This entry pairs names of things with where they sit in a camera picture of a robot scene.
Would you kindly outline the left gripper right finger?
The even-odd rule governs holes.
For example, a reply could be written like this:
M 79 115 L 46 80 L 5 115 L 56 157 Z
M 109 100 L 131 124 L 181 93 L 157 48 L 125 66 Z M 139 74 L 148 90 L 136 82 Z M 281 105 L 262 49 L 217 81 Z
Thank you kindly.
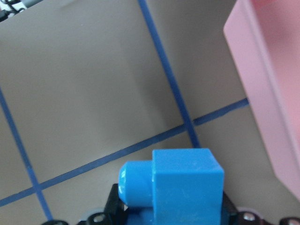
M 221 208 L 221 222 L 222 223 L 236 223 L 237 209 L 228 195 L 223 192 L 222 208 Z

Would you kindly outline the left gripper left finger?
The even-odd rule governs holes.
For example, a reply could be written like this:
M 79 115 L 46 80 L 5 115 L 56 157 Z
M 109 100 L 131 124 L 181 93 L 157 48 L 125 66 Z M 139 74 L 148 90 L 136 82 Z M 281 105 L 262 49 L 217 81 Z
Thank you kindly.
M 119 198 L 118 184 L 112 185 L 103 213 L 105 225 L 124 225 L 126 223 L 128 212 L 124 202 Z

